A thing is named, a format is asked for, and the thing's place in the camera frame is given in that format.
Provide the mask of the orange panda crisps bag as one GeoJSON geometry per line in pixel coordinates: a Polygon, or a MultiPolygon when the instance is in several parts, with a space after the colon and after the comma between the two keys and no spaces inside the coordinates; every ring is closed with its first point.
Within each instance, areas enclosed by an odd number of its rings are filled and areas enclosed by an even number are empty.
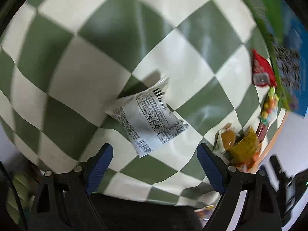
{"type": "Polygon", "coordinates": [[[194,210],[194,212],[197,214],[197,216],[199,217],[199,220],[201,222],[207,222],[207,221],[209,221],[211,215],[213,214],[216,206],[217,206],[216,204],[215,205],[208,205],[204,208],[196,209],[196,210],[194,210]]]}

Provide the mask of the yellow snack packet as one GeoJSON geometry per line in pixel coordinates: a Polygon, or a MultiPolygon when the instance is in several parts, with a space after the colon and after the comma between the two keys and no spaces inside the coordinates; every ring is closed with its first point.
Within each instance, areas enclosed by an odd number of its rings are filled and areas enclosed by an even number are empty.
{"type": "Polygon", "coordinates": [[[249,126],[244,137],[228,150],[233,164],[248,163],[257,151],[259,151],[259,139],[252,126],[249,126]]]}

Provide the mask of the colourful candy bag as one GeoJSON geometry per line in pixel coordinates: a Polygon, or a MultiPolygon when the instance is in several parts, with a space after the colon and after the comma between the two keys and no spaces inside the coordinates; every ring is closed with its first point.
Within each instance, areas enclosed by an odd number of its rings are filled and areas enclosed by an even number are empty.
{"type": "Polygon", "coordinates": [[[259,115],[260,122],[264,125],[270,125],[277,117],[279,97],[275,89],[271,87],[265,97],[262,110],[259,115]]]}

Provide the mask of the black white snack packet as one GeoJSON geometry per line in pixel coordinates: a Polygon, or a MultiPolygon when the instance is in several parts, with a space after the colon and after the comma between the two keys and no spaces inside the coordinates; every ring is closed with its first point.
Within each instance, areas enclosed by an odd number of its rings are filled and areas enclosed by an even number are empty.
{"type": "Polygon", "coordinates": [[[167,107],[168,85],[169,78],[164,76],[152,87],[111,101],[104,108],[125,129],[139,157],[157,150],[188,128],[167,107]]]}

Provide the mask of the small red candy packet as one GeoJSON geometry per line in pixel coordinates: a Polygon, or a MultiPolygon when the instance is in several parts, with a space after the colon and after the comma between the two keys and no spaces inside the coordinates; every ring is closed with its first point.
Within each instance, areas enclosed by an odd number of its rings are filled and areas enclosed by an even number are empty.
{"type": "Polygon", "coordinates": [[[274,71],[269,62],[252,49],[252,84],[258,87],[276,87],[277,82],[274,71]]]}

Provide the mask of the orange snack packet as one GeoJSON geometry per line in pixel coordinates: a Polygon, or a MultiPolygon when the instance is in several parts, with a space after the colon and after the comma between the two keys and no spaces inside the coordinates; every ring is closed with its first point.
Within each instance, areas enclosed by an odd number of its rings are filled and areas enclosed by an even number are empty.
{"type": "Polygon", "coordinates": [[[241,164],[236,164],[236,168],[241,172],[248,172],[250,171],[253,166],[255,165],[256,161],[260,156],[260,150],[258,150],[247,162],[243,162],[241,164]]]}

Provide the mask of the braised egg packet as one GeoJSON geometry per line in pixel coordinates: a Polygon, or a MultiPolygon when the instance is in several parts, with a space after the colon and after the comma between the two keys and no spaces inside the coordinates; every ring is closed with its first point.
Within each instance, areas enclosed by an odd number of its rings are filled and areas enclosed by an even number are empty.
{"type": "Polygon", "coordinates": [[[235,144],[238,134],[231,123],[227,123],[216,134],[216,142],[213,148],[215,155],[223,155],[226,151],[232,148],[235,144]]]}

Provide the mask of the dark red snack packet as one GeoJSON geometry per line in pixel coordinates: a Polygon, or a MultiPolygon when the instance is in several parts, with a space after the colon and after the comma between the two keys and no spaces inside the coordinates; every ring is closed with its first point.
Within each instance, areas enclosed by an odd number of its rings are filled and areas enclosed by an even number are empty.
{"type": "Polygon", "coordinates": [[[268,125],[260,122],[256,131],[256,135],[260,143],[263,142],[263,140],[265,139],[267,130],[268,130],[268,125]]]}

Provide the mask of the green white checkered mat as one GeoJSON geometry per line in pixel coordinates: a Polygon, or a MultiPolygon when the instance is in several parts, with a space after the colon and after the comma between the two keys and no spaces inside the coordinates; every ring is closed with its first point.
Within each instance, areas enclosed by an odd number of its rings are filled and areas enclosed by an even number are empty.
{"type": "Polygon", "coordinates": [[[242,0],[26,0],[1,36],[1,125],[28,160],[59,173],[111,144],[99,193],[214,204],[196,147],[227,123],[258,127],[268,89],[251,83],[253,49],[268,57],[242,0]],[[189,127],[140,158],[103,106],[164,76],[166,103],[189,127]]]}

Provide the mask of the cardboard milk box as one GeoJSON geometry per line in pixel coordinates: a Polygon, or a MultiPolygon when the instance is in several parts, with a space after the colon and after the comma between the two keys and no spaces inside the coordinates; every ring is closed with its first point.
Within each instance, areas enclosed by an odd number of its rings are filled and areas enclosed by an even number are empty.
{"type": "Polygon", "coordinates": [[[307,115],[307,30],[285,0],[243,0],[267,45],[282,106],[307,115]]]}

